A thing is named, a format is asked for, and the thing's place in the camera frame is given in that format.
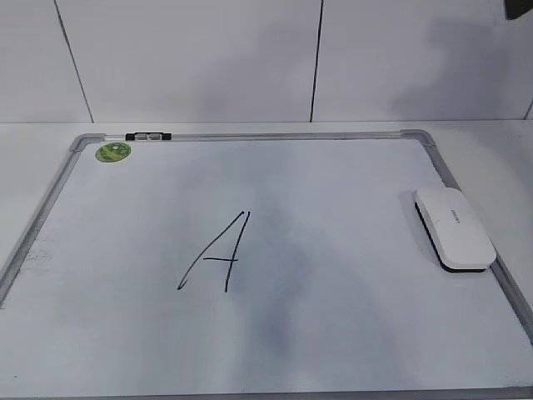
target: green sticker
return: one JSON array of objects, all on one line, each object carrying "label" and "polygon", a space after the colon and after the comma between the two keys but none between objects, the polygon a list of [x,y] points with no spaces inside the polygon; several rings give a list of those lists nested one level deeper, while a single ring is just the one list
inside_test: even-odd
[{"label": "green sticker", "polygon": [[114,163],[121,161],[132,152],[132,148],[126,143],[109,143],[97,150],[97,160],[102,163]]}]

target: whiteboard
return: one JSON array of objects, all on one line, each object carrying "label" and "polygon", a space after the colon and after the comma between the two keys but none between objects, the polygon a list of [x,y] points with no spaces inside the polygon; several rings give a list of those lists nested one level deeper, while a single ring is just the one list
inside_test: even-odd
[{"label": "whiteboard", "polygon": [[[417,140],[101,145],[2,305],[0,396],[533,384],[493,273],[436,260],[412,195],[443,182]],[[234,252],[225,292],[230,262],[203,258]]]}]

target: white table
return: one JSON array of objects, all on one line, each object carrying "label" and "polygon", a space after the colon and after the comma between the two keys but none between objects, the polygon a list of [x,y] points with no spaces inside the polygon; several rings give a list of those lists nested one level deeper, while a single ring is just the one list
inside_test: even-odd
[{"label": "white table", "polygon": [[435,139],[533,305],[533,121],[253,124],[0,124],[0,263],[82,133],[296,133],[419,128]]}]

